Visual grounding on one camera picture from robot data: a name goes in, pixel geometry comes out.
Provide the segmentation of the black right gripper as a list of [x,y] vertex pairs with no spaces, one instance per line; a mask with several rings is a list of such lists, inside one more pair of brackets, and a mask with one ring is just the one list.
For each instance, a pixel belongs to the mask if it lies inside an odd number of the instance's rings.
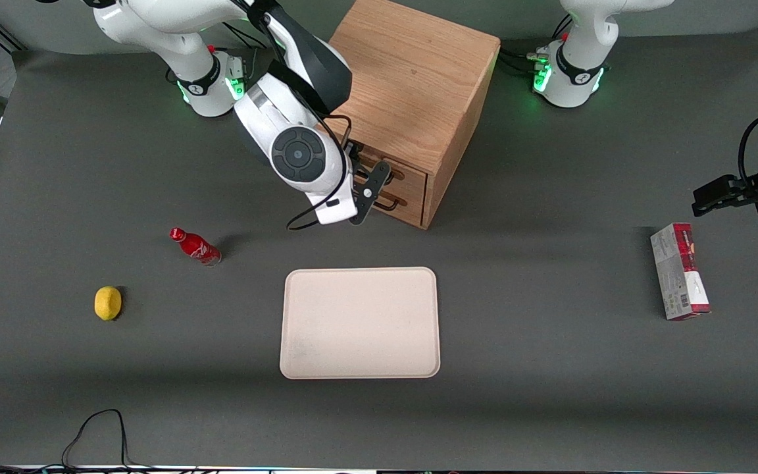
[[358,141],[347,138],[343,144],[343,152],[349,159],[348,169],[349,174],[369,174],[370,168],[363,162],[361,152],[364,149],[364,145],[358,143]]

